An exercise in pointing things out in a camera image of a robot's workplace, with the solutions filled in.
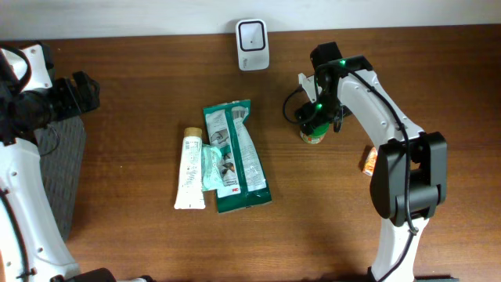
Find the wooden table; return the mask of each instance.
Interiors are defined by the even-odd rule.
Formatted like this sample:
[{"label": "wooden table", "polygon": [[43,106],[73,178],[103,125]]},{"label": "wooden table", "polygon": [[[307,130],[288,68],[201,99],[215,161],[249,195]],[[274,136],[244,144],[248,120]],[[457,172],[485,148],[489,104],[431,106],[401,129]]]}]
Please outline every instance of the wooden table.
[{"label": "wooden table", "polygon": [[[404,113],[448,141],[448,196],[425,229],[415,274],[498,280],[499,25],[272,33],[270,68],[251,73],[238,69],[234,34],[48,42],[58,76],[85,70],[102,88],[101,108],[83,117],[67,242],[82,271],[159,281],[364,274],[380,231],[359,168],[368,136],[349,117],[341,133],[308,145],[282,116],[297,74],[313,71],[309,53],[329,41],[344,56],[364,54]],[[183,129],[205,131],[202,108],[237,99],[252,100],[247,127],[274,202],[219,215],[207,193],[203,211],[173,209]]]}]

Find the green packaging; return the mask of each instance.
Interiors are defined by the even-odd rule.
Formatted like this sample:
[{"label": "green packaging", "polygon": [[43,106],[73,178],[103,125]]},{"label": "green packaging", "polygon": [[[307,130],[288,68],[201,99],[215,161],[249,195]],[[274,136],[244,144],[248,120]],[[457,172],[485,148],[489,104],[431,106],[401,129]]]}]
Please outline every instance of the green packaging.
[{"label": "green packaging", "polygon": [[222,154],[224,187],[216,190],[220,213],[272,201],[258,152],[243,125],[250,113],[250,100],[204,108],[209,140]]}]

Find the white wall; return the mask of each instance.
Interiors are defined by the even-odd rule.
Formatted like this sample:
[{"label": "white wall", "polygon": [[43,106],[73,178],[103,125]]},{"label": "white wall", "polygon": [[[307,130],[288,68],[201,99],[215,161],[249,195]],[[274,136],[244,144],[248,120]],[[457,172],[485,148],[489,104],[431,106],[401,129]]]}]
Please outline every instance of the white wall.
[{"label": "white wall", "polygon": [[87,38],[501,23],[501,0],[0,0],[0,38]]}]

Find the white device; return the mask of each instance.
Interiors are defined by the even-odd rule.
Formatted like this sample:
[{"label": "white device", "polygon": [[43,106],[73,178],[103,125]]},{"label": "white device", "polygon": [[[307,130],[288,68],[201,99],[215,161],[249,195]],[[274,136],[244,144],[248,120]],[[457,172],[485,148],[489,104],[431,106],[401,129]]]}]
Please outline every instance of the white device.
[{"label": "white device", "polygon": [[236,26],[238,66],[242,71],[264,70],[269,66],[268,30],[263,20],[241,20]]}]

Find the tube cap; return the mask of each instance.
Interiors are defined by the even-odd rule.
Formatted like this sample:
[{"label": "tube cap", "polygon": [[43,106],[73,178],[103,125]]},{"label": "tube cap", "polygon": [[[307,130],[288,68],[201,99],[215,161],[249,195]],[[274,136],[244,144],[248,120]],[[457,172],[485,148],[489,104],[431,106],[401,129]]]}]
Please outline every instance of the tube cap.
[{"label": "tube cap", "polygon": [[202,129],[200,128],[185,128],[185,137],[194,136],[202,138]]}]

